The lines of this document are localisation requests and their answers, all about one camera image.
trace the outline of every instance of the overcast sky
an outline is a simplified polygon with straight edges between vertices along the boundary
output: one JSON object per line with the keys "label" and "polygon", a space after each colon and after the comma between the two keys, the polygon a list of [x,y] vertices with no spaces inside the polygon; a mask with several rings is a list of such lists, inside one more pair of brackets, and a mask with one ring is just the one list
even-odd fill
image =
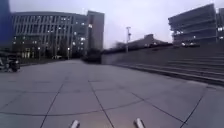
{"label": "overcast sky", "polygon": [[105,13],[104,48],[125,41],[126,26],[131,27],[131,40],[152,33],[157,39],[171,42],[168,17],[209,3],[224,7],[224,0],[10,0],[12,12]]}

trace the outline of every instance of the modern office building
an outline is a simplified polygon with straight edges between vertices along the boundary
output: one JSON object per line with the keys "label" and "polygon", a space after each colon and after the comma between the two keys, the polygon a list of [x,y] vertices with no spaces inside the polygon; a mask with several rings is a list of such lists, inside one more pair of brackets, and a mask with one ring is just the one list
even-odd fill
{"label": "modern office building", "polygon": [[102,50],[102,13],[17,12],[13,13],[13,23],[13,49],[24,58],[75,57],[92,47]]}
{"label": "modern office building", "polygon": [[217,42],[217,15],[214,4],[196,8],[168,19],[176,45]]}
{"label": "modern office building", "polygon": [[224,42],[224,8],[219,9],[217,14],[217,25],[218,25],[218,39],[219,42]]}
{"label": "modern office building", "polygon": [[0,49],[9,49],[13,38],[13,25],[8,0],[0,1]]}

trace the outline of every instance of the paved plaza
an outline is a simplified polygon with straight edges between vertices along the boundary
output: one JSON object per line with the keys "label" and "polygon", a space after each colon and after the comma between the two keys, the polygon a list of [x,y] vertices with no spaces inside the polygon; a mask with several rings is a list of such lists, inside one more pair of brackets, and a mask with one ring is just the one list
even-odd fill
{"label": "paved plaza", "polygon": [[224,89],[78,60],[0,73],[0,128],[224,127]]}

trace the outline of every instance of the lamp post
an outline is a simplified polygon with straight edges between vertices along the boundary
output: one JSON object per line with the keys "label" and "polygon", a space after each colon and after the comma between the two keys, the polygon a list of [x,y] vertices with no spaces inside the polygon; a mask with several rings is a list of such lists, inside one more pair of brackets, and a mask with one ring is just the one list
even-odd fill
{"label": "lamp post", "polygon": [[39,53],[39,60],[40,60],[40,47],[37,48]]}
{"label": "lamp post", "polygon": [[126,52],[128,53],[128,42],[130,41],[130,38],[131,38],[131,33],[130,33],[130,29],[131,29],[131,27],[126,27],[126,29],[127,29]]}
{"label": "lamp post", "polygon": [[70,48],[68,48],[68,60],[69,60]]}

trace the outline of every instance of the wall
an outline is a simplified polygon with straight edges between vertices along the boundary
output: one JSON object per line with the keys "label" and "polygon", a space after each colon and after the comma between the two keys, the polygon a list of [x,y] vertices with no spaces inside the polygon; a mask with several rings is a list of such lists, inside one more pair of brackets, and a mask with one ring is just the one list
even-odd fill
{"label": "wall", "polygon": [[128,53],[116,53],[102,56],[102,64],[115,63],[143,63],[143,64],[166,64],[171,60],[197,58],[203,56],[216,56],[224,53],[224,42],[220,44],[206,44],[194,48],[149,48]]}

